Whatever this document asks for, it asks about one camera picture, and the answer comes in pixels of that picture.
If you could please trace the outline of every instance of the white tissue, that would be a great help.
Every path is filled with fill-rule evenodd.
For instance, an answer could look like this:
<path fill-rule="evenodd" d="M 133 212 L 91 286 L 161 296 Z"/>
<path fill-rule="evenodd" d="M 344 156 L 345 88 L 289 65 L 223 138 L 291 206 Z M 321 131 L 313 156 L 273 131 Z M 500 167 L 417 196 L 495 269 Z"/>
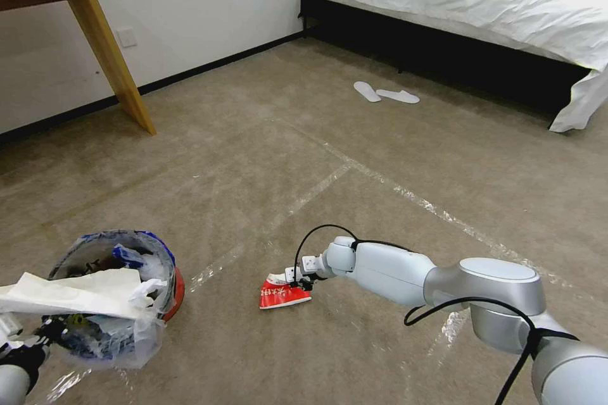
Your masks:
<path fill-rule="evenodd" d="M 0 287 L 0 313 L 94 313 L 136 320 L 144 311 L 129 299 L 140 285 L 139 272 L 126 268 L 53 281 L 25 272 L 15 285 Z"/>

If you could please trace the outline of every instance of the trash bin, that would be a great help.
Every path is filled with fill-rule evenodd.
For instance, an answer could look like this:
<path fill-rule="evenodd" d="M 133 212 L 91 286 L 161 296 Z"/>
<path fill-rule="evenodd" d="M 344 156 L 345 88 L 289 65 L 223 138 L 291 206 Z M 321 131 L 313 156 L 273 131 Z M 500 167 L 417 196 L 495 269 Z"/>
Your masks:
<path fill-rule="evenodd" d="M 105 315 L 60 315 L 66 330 L 56 343 L 69 355 L 91 368 L 141 368 L 156 354 L 165 328 L 163 318 L 172 316 L 184 296 L 184 283 L 175 267 L 175 258 L 156 235 L 147 231 L 112 230 L 81 236 L 57 262 L 49 280 L 80 277 L 101 270 L 126 266 L 120 255 L 113 254 L 121 246 L 140 254 L 154 265 L 153 275 L 167 283 L 149 296 L 154 303 L 145 317 L 126 320 Z M 176 301 L 176 289 L 179 291 Z"/>

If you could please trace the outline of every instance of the white bedsheet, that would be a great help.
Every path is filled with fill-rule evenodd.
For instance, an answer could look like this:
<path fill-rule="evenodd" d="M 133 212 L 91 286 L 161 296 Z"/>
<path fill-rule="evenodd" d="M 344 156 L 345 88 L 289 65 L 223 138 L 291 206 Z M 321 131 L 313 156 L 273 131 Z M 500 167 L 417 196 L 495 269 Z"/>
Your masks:
<path fill-rule="evenodd" d="M 405 20 L 559 58 L 589 68 L 552 131 L 582 129 L 608 98 L 606 0 L 332 0 L 367 5 Z"/>

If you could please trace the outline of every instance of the floor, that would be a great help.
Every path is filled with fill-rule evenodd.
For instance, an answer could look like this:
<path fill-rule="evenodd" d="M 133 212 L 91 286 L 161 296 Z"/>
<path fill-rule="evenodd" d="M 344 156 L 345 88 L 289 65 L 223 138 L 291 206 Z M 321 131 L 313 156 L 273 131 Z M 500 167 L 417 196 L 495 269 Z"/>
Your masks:
<path fill-rule="evenodd" d="M 368 103 L 356 80 L 421 102 Z M 29 404 L 493 403 L 516 358 L 475 338 L 467 312 L 405 328 L 403 308 L 346 279 L 258 309 L 266 274 L 321 223 L 438 265 L 531 264 L 559 321 L 608 347 L 608 109 L 553 134 L 546 116 L 310 38 L 145 101 L 155 137 L 114 107 L 0 153 L 0 283 L 45 275 L 79 235 L 108 228 L 159 235 L 187 282 L 143 370 L 90 372 L 56 353 Z M 529 374 L 507 403 L 535 402 Z"/>

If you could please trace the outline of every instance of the white wall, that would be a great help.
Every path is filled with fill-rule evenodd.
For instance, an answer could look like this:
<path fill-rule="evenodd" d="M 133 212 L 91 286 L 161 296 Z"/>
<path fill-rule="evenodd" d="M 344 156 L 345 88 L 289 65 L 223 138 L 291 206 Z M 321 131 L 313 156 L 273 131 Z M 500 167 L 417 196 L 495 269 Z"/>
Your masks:
<path fill-rule="evenodd" d="M 299 0 L 99 0 L 147 84 L 301 30 Z M 0 13 L 0 132 L 112 95 L 66 2 Z"/>

